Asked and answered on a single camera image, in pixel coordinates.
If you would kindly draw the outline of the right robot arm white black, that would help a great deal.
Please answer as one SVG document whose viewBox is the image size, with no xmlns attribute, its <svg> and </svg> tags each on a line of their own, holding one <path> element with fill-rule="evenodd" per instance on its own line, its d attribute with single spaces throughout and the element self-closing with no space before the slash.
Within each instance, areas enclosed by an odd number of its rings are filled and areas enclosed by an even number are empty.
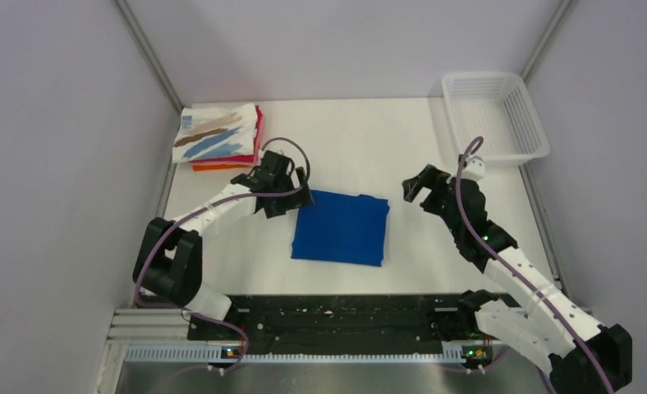
<svg viewBox="0 0 647 394">
<path fill-rule="evenodd" d="M 615 393 L 633 378 L 633 341 L 620 324 L 606 326 L 570 300 L 526 257 L 506 230 L 489 219 L 477 181 L 427 165 L 402 182 L 403 199 L 440 217 L 462 258 L 498 285 L 524 311 L 510 310 L 489 291 L 461 299 L 457 328 L 468 338 L 483 333 L 528 359 L 555 393 Z"/>
</svg>

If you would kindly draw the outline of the blue t shirt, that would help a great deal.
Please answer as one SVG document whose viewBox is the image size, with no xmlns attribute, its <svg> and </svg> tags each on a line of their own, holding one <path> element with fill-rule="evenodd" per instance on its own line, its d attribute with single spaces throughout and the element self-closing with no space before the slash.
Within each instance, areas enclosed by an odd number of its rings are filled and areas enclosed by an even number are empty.
<svg viewBox="0 0 647 394">
<path fill-rule="evenodd" d="M 387 199 L 314 190 L 299 209 L 292 259 L 380 267 L 390 211 Z"/>
</svg>

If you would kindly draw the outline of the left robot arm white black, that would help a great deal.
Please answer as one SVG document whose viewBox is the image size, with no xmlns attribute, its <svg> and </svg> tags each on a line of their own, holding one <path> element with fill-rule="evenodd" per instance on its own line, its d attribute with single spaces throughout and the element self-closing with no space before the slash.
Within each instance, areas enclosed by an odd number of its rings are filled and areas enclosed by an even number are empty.
<svg viewBox="0 0 647 394">
<path fill-rule="evenodd" d="M 132 273 L 137 291 L 155 294 L 158 307 L 180 307 L 208 317 L 217 338 L 237 332 L 232 300 L 203 279 L 204 242 L 243 218 L 264 213 L 275 218 L 314 202 L 302 167 L 282 153 L 268 150 L 260 163 L 234 176 L 212 199 L 179 218 L 153 218 L 145 228 Z"/>
</svg>

